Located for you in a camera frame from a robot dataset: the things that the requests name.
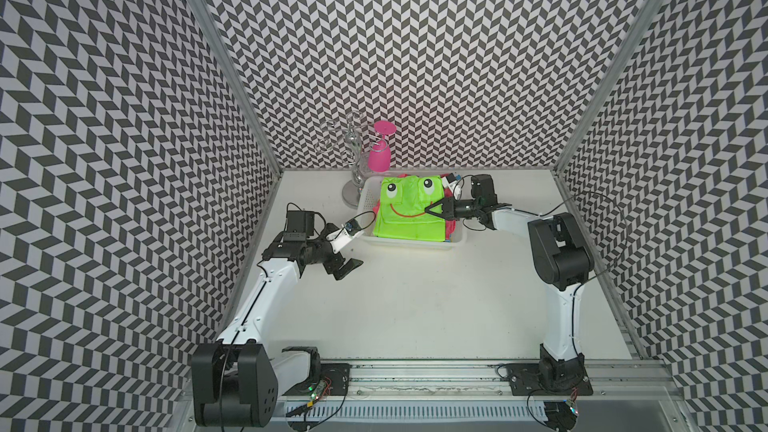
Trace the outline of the white plastic basket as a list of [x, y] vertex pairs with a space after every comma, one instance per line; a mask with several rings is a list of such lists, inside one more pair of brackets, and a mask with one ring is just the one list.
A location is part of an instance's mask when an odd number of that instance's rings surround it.
[[467, 233], [455, 221], [424, 213], [445, 196], [441, 175], [375, 176], [361, 192], [358, 213], [373, 216], [363, 238], [371, 244], [448, 249], [466, 242]]

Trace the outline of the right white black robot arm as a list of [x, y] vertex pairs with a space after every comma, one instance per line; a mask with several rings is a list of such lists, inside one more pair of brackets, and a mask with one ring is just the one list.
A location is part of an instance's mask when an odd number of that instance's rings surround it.
[[569, 391], [584, 382], [584, 355], [577, 346], [580, 306], [595, 259], [574, 216], [533, 213], [501, 203], [490, 175], [471, 180], [471, 197], [445, 197], [424, 208], [445, 220], [475, 219], [488, 230], [529, 240], [532, 263], [546, 286], [547, 331], [540, 345], [538, 380], [547, 392]]

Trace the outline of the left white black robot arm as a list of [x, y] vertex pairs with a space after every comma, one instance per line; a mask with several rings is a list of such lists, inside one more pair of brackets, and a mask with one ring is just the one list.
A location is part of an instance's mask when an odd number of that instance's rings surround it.
[[289, 416], [307, 415], [330, 393], [346, 394], [349, 370], [330, 372], [317, 348], [292, 346], [271, 357], [266, 335], [281, 305], [310, 265], [320, 264], [340, 281], [362, 266], [342, 250], [365, 230], [356, 218], [341, 226], [314, 227], [316, 212], [289, 210], [284, 228], [257, 262], [257, 282], [245, 303], [215, 341], [202, 343], [191, 357], [193, 415], [201, 427], [264, 427], [288, 392], [304, 394], [305, 404]]

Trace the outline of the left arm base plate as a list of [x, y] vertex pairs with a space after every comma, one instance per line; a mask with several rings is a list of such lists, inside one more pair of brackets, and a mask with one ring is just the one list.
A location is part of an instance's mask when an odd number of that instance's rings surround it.
[[322, 363], [317, 371], [310, 374], [305, 382], [293, 386], [286, 397], [309, 397], [311, 393], [325, 388], [332, 397], [345, 396], [349, 389], [351, 364], [344, 362]]

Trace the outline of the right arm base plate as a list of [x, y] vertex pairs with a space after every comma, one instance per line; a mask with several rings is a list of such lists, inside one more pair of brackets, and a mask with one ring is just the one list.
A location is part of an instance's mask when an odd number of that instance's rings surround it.
[[589, 397], [594, 394], [583, 365], [565, 363], [545, 366], [543, 363], [509, 363], [503, 366], [514, 396], [539, 395]]

